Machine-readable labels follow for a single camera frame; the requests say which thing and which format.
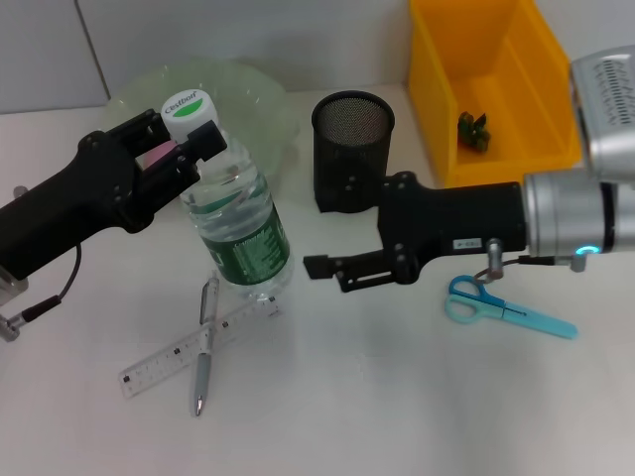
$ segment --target robotic arm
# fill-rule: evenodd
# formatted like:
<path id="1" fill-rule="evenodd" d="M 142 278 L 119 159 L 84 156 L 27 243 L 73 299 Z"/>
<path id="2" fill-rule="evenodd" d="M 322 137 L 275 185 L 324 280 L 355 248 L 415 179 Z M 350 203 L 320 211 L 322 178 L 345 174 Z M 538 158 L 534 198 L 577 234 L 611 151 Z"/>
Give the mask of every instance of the robotic arm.
<path id="1" fill-rule="evenodd" d="M 135 158 L 169 140 L 153 110 L 109 132 L 92 132 L 65 169 L 1 208 L 0 305 L 23 292 L 31 274 L 98 231 L 145 229 L 155 212 L 200 179 L 199 159 L 227 148 L 210 121 L 142 171 Z M 0 337 L 15 340 L 20 326 L 59 303 L 52 297 L 11 319 L 0 315 Z"/>
<path id="2" fill-rule="evenodd" d="M 486 253 L 488 280 L 503 276 L 503 251 L 520 264 L 568 264 L 586 254 L 635 249 L 635 47 L 571 65 L 571 95 L 586 171 L 432 190 L 412 173 L 383 182 L 378 229 L 383 250 L 345 258 L 305 257 L 312 279 L 336 276 L 343 292 L 414 283 L 434 258 Z"/>
<path id="3" fill-rule="evenodd" d="M 522 264 L 566 263 L 582 271 L 587 253 L 635 248 L 635 47 L 577 60 L 572 102 L 587 171 L 529 175 L 525 187 L 501 183 L 432 190 L 412 173 L 386 178 L 379 194 L 383 250 L 353 257 L 306 257 L 312 279 L 336 276 L 344 292 L 414 283 L 440 256 L 486 253 L 488 278 L 502 278 L 503 251 Z M 94 233 L 137 233 L 154 213 L 199 180 L 195 163 L 226 144 L 213 123 L 141 171 L 135 158 L 170 139 L 154 111 L 109 132 L 93 132 L 60 173 L 0 209 L 0 305 L 27 278 Z M 59 303 L 43 302 L 10 319 L 0 337 Z"/>

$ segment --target green plastic bowl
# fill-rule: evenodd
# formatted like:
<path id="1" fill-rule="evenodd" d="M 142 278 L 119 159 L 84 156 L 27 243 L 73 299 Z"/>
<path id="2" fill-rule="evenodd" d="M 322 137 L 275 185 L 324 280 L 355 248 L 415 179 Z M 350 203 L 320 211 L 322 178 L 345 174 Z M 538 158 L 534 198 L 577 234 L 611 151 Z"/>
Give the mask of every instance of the green plastic bowl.
<path id="1" fill-rule="evenodd" d="M 160 111 L 170 96 L 185 89 L 202 89 L 211 96 L 220 127 L 247 147 L 261 173 L 278 171 L 285 149 L 298 134 L 298 119 L 277 81 L 239 62 L 193 59 L 138 76 L 106 105 L 103 129 L 147 109 Z"/>

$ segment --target clear plastic ruler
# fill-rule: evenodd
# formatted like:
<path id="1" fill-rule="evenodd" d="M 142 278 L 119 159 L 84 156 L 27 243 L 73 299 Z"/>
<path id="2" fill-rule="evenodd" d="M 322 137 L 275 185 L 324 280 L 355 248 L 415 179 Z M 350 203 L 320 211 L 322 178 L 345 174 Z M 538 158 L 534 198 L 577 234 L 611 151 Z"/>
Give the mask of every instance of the clear plastic ruler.
<path id="1" fill-rule="evenodd" d="M 206 333 L 205 337 L 209 332 L 213 333 L 215 354 L 228 343 L 249 333 L 249 329 L 257 327 L 258 322 L 280 313 L 275 298 L 270 297 L 267 300 L 248 302 L 225 316 L 220 316 L 215 322 L 201 326 L 196 332 L 121 372 L 119 384 L 123 396 L 130 399 L 193 363 L 201 351 L 200 338 L 203 333 Z"/>

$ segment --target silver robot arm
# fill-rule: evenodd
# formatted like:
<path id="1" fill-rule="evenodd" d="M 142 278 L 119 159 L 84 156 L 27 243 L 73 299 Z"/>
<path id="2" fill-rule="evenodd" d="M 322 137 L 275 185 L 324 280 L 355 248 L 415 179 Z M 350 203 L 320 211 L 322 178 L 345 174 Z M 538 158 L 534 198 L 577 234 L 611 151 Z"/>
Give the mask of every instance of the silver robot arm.
<path id="1" fill-rule="evenodd" d="M 635 249 L 635 46 L 571 64 L 584 169 L 527 175 L 530 253 L 573 257 Z"/>

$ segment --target green bottle label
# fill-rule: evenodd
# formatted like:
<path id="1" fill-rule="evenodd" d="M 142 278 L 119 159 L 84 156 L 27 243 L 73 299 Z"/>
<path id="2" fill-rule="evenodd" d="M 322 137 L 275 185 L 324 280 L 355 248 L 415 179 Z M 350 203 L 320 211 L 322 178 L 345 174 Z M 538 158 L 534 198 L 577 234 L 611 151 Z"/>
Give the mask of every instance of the green bottle label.
<path id="1" fill-rule="evenodd" d="M 240 240 L 202 241 L 222 276 L 240 286 L 271 280 L 287 264 L 291 253 L 275 206 L 260 228 Z"/>

